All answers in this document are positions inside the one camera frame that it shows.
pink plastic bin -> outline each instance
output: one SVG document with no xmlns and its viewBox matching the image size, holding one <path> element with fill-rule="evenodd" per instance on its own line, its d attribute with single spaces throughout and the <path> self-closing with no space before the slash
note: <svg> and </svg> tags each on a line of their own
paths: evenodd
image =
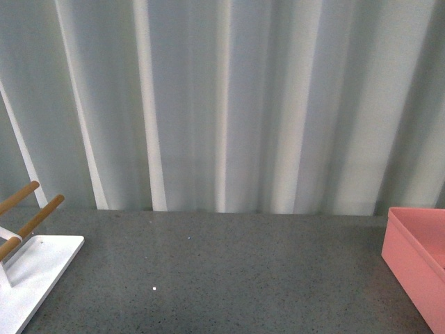
<svg viewBox="0 0 445 334">
<path fill-rule="evenodd" d="M 391 207 L 383 259 L 435 334 L 445 334 L 445 209 Z"/>
</svg>

